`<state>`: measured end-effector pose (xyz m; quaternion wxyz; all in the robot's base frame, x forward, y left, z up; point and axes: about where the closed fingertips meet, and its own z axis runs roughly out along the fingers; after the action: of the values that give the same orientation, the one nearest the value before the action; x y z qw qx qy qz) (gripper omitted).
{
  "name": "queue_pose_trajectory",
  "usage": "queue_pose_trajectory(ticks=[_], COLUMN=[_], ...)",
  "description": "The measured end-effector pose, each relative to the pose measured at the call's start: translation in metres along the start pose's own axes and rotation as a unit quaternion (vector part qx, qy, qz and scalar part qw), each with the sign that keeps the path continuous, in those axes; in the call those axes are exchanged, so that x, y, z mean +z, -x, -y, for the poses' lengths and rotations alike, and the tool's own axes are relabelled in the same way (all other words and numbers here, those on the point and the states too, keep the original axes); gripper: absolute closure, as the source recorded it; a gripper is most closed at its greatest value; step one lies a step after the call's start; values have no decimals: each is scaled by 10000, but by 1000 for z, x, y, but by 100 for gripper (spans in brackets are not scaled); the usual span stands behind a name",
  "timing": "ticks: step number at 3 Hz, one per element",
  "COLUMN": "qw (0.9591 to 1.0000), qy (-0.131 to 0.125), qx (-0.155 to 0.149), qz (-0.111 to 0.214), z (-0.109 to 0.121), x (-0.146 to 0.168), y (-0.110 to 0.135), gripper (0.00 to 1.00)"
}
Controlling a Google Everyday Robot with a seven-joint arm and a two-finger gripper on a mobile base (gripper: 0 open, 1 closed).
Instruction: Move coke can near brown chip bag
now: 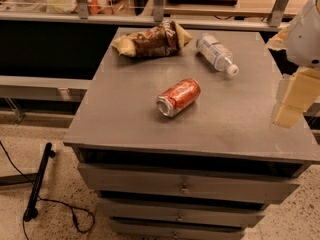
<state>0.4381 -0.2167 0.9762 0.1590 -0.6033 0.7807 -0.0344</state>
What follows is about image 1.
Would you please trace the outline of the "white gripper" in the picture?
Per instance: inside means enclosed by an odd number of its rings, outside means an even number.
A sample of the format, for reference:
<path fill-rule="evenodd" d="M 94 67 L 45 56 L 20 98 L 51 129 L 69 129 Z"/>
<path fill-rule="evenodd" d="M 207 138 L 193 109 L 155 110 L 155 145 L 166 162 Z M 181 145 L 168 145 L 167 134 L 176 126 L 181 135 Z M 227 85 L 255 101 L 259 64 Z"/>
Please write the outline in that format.
<path fill-rule="evenodd" d="M 293 127 L 320 96 L 320 0 L 308 0 L 288 27 L 270 38 L 266 47 L 285 50 L 287 59 L 299 67 L 279 81 L 273 123 Z"/>

